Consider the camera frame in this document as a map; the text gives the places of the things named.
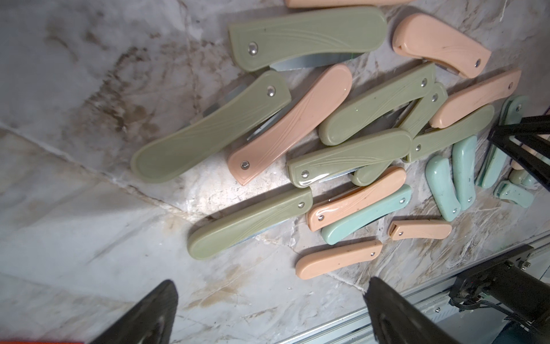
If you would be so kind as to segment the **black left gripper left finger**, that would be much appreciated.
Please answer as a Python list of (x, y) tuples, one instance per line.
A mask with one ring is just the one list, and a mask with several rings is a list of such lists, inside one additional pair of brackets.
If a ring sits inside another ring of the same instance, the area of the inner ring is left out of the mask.
[(176, 285), (166, 279), (93, 343), (169, 343), (177, 306)]

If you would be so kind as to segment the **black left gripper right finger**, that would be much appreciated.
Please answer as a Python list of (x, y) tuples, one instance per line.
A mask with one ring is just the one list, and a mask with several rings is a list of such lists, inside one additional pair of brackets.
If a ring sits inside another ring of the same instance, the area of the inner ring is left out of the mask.
[(370, 279), (363, 299), (378, 343), (457, 342), (378, 277)]

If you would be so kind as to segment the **pink knife diagonal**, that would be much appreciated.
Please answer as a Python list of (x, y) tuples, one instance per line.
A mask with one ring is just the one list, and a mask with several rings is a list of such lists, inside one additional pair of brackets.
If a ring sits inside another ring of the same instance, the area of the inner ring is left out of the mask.
[(273, 126), (229, 156), (232, 176), (242, 186), (250, 183), (331, 115), (347, 98), (351, 85), (352, 73), (346, 65), (326, 70)]

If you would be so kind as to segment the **pink knife front right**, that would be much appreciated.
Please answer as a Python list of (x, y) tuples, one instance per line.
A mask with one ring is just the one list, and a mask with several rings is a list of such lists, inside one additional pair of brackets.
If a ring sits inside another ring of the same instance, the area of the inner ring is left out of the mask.
[(435, 219), (392, 221), (388, 235), (394, 241), (403, 239), (445, 239), (451, 233), (450, 222)]

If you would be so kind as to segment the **pink knife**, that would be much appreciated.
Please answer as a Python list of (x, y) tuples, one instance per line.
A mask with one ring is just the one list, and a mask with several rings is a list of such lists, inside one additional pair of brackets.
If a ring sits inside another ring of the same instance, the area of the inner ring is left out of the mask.
[(428, 14), (411, 14), (402, 20), (392, 36), (395, 53), (424, 59), (466, 79), (481, 74), (491, 50), (469, 36)]
[(296, 263), (296, 276), (309, 280), (350, 265), (370, 262), (380, 255), (382, 247), (381, 241), (368, 240), (306, 255)]
[(450, 222), (435, 219), (392, 221), (388, 235), (394, 241), (403, 239), (445, 239), (451, 233)]
[(518, 87), (521, 73), (519, 68), (510, 70), (452, 94), (430, 119), (430, 126), (446, 128), (475, 110), (512, 95)]
[(371, 185), (355, 187), (315, 204), (306, 215), (307, 225), (316, 232), (395, 193), (405, 181), (405, 169), (391, 166)]

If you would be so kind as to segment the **pink knife front centre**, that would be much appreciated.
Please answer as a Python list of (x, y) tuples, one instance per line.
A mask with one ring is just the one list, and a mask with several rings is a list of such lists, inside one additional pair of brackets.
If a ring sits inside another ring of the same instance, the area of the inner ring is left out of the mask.
[(296, 276), (309, 280), (350, 265), (370, 262), (380, 255), (382, 247), (381, 241), (368, 240), (306, 255), (296, 263)]

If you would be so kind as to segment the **mint knife centre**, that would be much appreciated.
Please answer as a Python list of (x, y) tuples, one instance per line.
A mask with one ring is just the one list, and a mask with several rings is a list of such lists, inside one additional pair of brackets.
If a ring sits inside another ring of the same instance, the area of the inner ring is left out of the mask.
[(401, 186), (379, 202), (324, 227), (321, 231), (322, 239), (328, 245), (335, 245), (364, 226), (405, 208), (411, 200), (412, 192), (409, 185)]

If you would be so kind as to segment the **green knife lower left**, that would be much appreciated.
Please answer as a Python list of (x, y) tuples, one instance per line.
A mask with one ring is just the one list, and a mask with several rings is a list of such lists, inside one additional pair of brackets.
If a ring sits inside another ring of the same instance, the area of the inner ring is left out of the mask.
[(292, 189), (202, 226), (188, 239), (188, 253), (205, 260), (288, 219), (306, 214), (312, 190)]

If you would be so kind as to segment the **pink knife middle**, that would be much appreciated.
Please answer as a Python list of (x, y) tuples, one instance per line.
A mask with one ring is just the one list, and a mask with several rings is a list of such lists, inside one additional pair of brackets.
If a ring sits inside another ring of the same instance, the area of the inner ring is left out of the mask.
[(405, 169), (391, 166), (371, 185), (355, 187), (315, 204), (306, 215), (307, 225), (316, 232), (395, 193), (405, 181)]

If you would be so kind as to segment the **green knife left long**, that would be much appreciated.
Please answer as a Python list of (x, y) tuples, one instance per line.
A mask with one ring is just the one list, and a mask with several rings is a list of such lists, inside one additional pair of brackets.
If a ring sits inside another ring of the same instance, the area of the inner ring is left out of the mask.
[(148, 183), (170, 181), (218, 153), (288, 105), (285, 78), (269, 70), (209, 116), (134, 153), (131, 171)]

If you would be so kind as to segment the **pink knife upper right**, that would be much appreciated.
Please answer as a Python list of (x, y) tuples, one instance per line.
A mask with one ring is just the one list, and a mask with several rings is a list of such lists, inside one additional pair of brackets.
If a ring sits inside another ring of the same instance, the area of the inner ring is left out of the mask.
[(510, 70), (452, 94), (430, 119), (430, 126), (446, 128), (475, 110), (512, 95), (518, 87), (521, 73), (519, 68)]

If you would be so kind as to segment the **pink knife top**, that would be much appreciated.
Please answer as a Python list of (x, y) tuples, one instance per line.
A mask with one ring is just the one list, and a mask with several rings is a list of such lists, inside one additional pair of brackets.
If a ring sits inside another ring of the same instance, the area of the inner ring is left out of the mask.
[(428, 14), (411, 14), (402, 20), (392, 36), (395, 53), (424, 59), (466, 79), (481, 74), (491, 50), (469, 36)]

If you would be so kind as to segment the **green knife top wide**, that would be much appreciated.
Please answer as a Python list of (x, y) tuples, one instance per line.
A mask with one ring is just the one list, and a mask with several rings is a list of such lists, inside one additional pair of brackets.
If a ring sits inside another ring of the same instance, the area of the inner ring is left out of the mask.
[(342, 7), (229, 25), (233, 61), (247, 72), (334, 65), (376, 50), (388, 23), (375, 7)]

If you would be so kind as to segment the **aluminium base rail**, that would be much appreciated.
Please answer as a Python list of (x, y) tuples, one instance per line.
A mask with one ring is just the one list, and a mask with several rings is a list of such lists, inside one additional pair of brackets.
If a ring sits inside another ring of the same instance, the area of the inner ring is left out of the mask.
[(548, 343), (549, 235), (398, 294), (381, 279), (358, 311), (287, 343)]

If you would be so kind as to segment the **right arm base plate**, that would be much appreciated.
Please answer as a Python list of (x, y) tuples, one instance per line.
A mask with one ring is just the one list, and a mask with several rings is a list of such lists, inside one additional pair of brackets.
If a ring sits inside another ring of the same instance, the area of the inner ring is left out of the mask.
[(549, 285), (526, 273), (535, 249), (521, 245), (456, 276), (450, 304), (501, 310), (537, 335), (549, 334)]

